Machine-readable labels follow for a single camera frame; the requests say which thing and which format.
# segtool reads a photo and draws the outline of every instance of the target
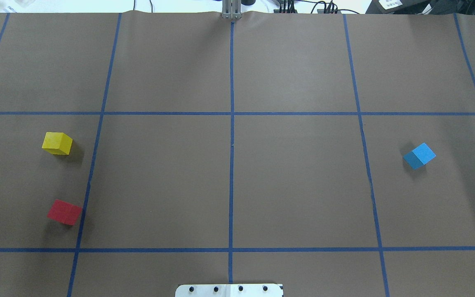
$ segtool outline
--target red cube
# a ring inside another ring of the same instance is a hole
[[[81,207],[56,199],[47,214],[47,218],[73,226],[81,212]]]

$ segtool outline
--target cube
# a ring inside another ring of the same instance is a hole
[[[61,132],[47,132],[42,149],[53,155],[67,156],[71,151],[72,138]]]
[[[47,218],[73,226],[81,212],[81,207],[56,199],[47,214]]]
[[[406,160],[414,170],[426,165],[433,158],[435,158],[435,154],[426,143],[422,143],[404,156],[404,160]]]

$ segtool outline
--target horizontal blue line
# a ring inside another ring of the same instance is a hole
[[[475,250],[475,246],[410,246],[410,247],[384,247],[385,252],[416,252],[428,250]]]
[[[0,247],[0,252],[74,252],[74,248]]]
[[[377,247],[235,247],[233,252],[378,252]]]
[[[80,248],[80,252],[228,252],[228,248]]]
[[[100,115],[100,111],[0,111],[0,115]],[[193,115],[193,116],[230,116],[230,112],[218,111],[105,111],[104,115]],[[475,116],[475,113],[428,113],[401,111],[363,111],[363,116]],[[236,116],[357,116],[356,111],[259,111],[235,112]]]
[[[200,247],[200,248],[80,248],[80,252],[379,252],[378,247]],[[475,246],[392,246],[384,252],[475,250]],[[0,248],[0,252],[74,252],[74,248]]]

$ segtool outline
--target white label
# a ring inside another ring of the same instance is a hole
[[[402,5],[400,0],[379,0],[379,3],[384,7],[384,9],[392,9]]]

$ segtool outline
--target white mounting plate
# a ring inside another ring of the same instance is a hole
[[[175,297],[283,297],[282,284],[180,285]]]

